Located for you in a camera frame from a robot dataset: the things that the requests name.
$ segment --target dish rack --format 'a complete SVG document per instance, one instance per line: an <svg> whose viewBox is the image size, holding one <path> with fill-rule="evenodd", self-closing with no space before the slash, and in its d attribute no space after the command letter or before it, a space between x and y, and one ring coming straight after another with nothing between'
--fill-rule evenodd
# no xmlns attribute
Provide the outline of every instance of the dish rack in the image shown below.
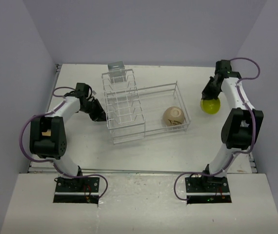
<svg viewBox="0 0 278 234"><path fill-rule="evenodd" d="M177 82L138 89L133 69L125 69L122 61L109 63L108 68L109 72L102 74L102 82L107 127L114 144L187 130L191 118ZM163 122L163 113L171 106L183 110L183 124L168 127Z"/></svg>

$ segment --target lavender wall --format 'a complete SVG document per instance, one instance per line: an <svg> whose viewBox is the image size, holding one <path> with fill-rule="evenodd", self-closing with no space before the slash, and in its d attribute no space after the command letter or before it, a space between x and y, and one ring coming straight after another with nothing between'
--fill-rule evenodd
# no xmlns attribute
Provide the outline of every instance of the lavender wall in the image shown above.
<svg viewBox="0 0 278 234"><path fill-rule="evenodd" d="M0 230L18 173L28 166L19 129L45 110L54 70L22 0L0 0Z"/></svg>
<svg viewBox="0 0 278 234"><path fill-rule="evenodd" d="M264 121L255 146L258 169L268 176L278 209L278 1L268 0L239 56L255 59L261 67L258 80L245 82L244 87L253 105L264 111ZM253 65L236 62L242 75L253 76Z"/></svg>
<svg viewBox="0 0 278 234"><path fill-rule="evenodd" d="M235 56L266 0L24 0L58 63L212 66Z"/></svg>

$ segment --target tabletop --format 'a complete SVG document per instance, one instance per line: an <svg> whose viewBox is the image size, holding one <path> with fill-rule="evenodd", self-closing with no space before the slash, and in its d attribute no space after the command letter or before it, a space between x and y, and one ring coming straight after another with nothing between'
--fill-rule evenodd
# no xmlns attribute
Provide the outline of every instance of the tabletop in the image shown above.
<svg viewBox="0 0 278 234"><path fill-rule="evenodd" d="M67 153L83 170L182 172L202 171L217 154L222 144L221 128L230 112L223 93L220 111L208 115L200 108L201 92L213 67L177 66L125 66L133 69L138 88L175 83L191 116L186 132L163 133L144 139L113 144L105 122L93 122L88 114L77 113L65 125ZM63 64L56 87L75 87L77 82L89 84L96 91L96 98L104 107L101 74L107 65ZM58 90L65 94L67 90ZM49 109L61 98L52 97ZM49 163L32 163L31 172L53 171ZM229 173L251 173L248 155L240 155L230 167Z"/></svg>
<svg viewBox="0 0 278 234"><path fill-rule="evenodd" d="M278 234L265 174L228 175L232 203L192 205L175 197L177 175L105 175L98 207L53 203L56 176L19 175L1 234ZM185 197L183 178L177 191Z"/></svg>

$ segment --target wire rack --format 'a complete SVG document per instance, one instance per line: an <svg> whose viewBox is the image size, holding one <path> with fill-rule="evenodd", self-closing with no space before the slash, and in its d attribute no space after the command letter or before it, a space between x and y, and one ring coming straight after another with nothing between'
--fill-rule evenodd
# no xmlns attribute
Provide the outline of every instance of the wire rack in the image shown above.
<svg viewBox="0 0 278 234"><path fill-rule="evenodd" d="M114 143L120 143L163 132L187 130L191 118L178 83L138 89L134 71L123 64L102 74L107 127ZM180 107L185 120L181 125L166 126L164 111Z"/></svg>

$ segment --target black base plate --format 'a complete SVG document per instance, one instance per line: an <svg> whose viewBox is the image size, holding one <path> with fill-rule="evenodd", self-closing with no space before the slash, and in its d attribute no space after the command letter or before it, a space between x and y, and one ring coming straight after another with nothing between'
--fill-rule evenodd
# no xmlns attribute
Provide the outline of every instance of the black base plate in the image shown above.
<svg viewBox="0 0 278 234"><path fill-rule="evenodd" d="M187 204L231 203L227 178L222 183L207 182L204 177L186 177Z"/></svg>
<svg viewBox="0 0 278 234"><path fill-rule="evenodd" d="M55 179L56 190L54 203L91 203L98 204L99 177L88 177L82 179Z"/></svg>

